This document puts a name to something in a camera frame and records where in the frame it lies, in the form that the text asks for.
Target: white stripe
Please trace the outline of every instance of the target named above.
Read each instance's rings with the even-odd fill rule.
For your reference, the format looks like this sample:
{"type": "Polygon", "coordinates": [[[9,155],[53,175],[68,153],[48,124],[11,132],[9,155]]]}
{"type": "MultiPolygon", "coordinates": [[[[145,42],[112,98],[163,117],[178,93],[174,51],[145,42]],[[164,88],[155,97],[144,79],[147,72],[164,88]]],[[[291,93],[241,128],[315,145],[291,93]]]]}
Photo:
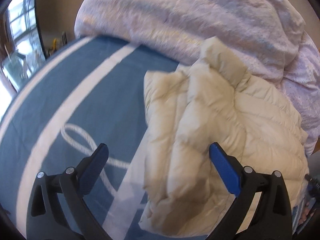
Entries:
{"type": "MultiPolygon", "coordinates": [[[[93,138],[90,136],[89,133],[87,133],[86,130],[82,129],[80,126],[73,123],[66,123],[65,125],[63,125],[63,127],[61,128],[61,135],[64,138],[64,140],[68,144],[70,144],[73,148],[75,148],[79,152],[82,152],[88,156],[91,156],[92,153],[95,151],[95,149],[97,149],[98,147],[95,141],[93,140],[93,138]],[[74,131],[78,135],[80,135],[83,139],[87,141],[91,149],[87,148],[86,146],[83,146],[81,143],[71,138],[71,136],[68,135],[66,130],[74,131]]],[[[126,169],[126,170],[129,168],[129,165],[130,165],[130,163],[123,162],[112,157],[108,158],[107,164],[117,168],[126,169]]]]}
{"type": "Polygon", "coordinates": [[[94,87],[121,62],[122,59],[131,54],[135,49],[135,46],[128,44],[93,70],[65,99],[41,132],[24,168],[18,190],[16,221],[17,229],[23,236],[26,236],[27,209],[33,182],[52,143],[57,138],[61,127],[67,122],[76,108],[89,95],[94,87]]]}
{"type": "Polygon", "coordinates": [[[7,131],[9,123],[11,122],[12,118],[16,114],[19,107],[22,105],[24,100],[30,94],[30,92],[34,89],[34,87],[39,84],[39,82],[53,69],[55,68],[62,60],[68,57],[71,53],[75,52],[80,47],[87,44],[91,41],[94,37],[87,37],[83,38],[79,42],[75,43],[65,51],[61,52],[57,57],[51,60],[46,66],[39,70],[39,72],[28,82],[25,87],[21,90],[21,92],[17,95],[14,102],[11,104],[10,109],[8,110],[7,114],[5,115],[2,125],[0,127],[0,144],[2,142],[3,136],[7,131]]]}
{"type": "Polygon", "coordinates": [[[103,229],[113,240],[124,240],[137,210],[141,208],[145,194],[143,179],[147,141],[146,132],[103,222],[103,229]]]}

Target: bed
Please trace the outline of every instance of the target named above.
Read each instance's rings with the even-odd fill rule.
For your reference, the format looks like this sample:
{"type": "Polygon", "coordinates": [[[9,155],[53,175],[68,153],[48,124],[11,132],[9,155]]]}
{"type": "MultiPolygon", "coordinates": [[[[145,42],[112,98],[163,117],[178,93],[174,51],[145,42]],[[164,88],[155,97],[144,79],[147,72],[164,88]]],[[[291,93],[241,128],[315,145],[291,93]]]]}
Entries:
{"type": "MultiPolygon", "coordinates": [[[[88,1],[82,8],[88,9],[88,1]]],[[[79,36],[91,34],[79,19],[76,26],[79,36]]],[[[93,34],[101,33],[95,29],[93,34]]],[[[61,173],[105,143],[110,161],[85,198],[93,215],[114,240],[167,239],[138,225],[147,202],[141,188],[147,136],[143,78],[147,70],[171,72],[190,62],[179,63],[179,57],[137,43],[111,36],[79,38],[51,57],[8,108],[0,125],[0,192],[5,192],[0,203],[23,235],[36,174],[61,173]]],[[[300,60],[307,57],[315,64],[319,55],[312,41],[306,36],[304,43],[312,59],[302,54],[300,60]]],[[[69,224],[78,230],[60,201],[69,224]]],[[[302,201],[294,208],[294,227],[303,206],[302,201]]]]}
{"type": "Polygon", "coordinates": [[[185,65],[218,37],[249,71],[273,83],[302,116],[311,155],[320,135],[320,54],[288,0],[84,0],[75,35],[144,44],[185,65]]]}

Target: wall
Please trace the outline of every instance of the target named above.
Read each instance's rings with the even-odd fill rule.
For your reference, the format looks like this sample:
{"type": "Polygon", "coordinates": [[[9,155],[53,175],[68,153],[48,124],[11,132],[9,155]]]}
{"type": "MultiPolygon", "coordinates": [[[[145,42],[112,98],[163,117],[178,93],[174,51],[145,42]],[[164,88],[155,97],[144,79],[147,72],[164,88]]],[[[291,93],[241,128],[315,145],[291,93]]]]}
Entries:
{"type": "Polygon", "coordinates": [[[288,0],[306,22],[306,32],[320,48],[320,21],[308,0],[288,0]]]}
{"type": "Polygon", "coordinates": [[[67,33],[69,41],[74,39],[74,23],[83,0],[36,0],[38,25],[45,48],[52,40],[67,33]]]}

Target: metal screw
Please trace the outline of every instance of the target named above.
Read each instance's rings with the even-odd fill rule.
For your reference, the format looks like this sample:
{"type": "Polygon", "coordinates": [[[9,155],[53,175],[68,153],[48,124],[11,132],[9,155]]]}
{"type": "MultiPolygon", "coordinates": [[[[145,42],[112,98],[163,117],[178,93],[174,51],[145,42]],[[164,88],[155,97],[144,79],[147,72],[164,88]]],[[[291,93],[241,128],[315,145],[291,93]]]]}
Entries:
{"type": "Polygon", "coordinates": [[[245,167],[244,167],[244,171],[245,171],[246,173],[251,173],[251,172],[253,172],[253,169],[252,169],[250,166],[245,166],[245,167]]]}
{"type": "Polygon", "coordinates": [[[69,167],[66,169],[66,174],[72,174],[75,171],[75,168],[69,167]]]}
{"type": "Polygon", "coordinates": [[[280,178],[281,177],[281,172],[280,171],[275,171],[275,176],[280,178]]]}
{"type": "Polygon", "coordinates": [[[37,177],[39,179],[41,179],[43,176],[44,176],[44,172],[43,171],[39,172],[38,175],[37,175],[37,177]]]}

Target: fabric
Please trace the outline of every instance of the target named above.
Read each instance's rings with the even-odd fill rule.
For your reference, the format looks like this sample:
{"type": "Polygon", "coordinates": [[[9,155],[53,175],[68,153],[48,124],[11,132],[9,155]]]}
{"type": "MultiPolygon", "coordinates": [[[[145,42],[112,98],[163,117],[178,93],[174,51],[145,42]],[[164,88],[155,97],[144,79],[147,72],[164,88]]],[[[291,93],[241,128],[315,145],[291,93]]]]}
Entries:
{"type": "Polygon", "coordinates": [[[320,55],[304,27],[288,0],[84,0],[75,34],[111,34],[187,65],[198,60],[205,39],[217,36],[252,74],[276,86],[296,76],[279,89],[302,116],[310,155],[320,134],[320,55]]]}
{"type": "MultiPolygon", "coordinates": [[[[113,240],[169,240],[138,225],[147,203],[143,79],[147,70],[177,66],[145,46],[86,37],[63,47],[32,76],[0,124],[0,203],[23,235],[37,172],[59,174],[105,143],[109,161],[84,198],[90,211],[113,240]]],[[[65,199],[59,200],[80,233],[65,199]]]]}
{"type": "MultiPolygon", "coordinates": [[[[251,75],[218,38],[204,42],[190,68],[147,72],[144,82],[149,138],[142,229],[174,237],[214,229],[234,196],[209,159],[213,142],[256,172],[281,171],[291,207],[301,201],[308,135],[299,112],[272,84],[251,75]]],[[[251,222],[259,197],[240,231],[251,222]]]]}

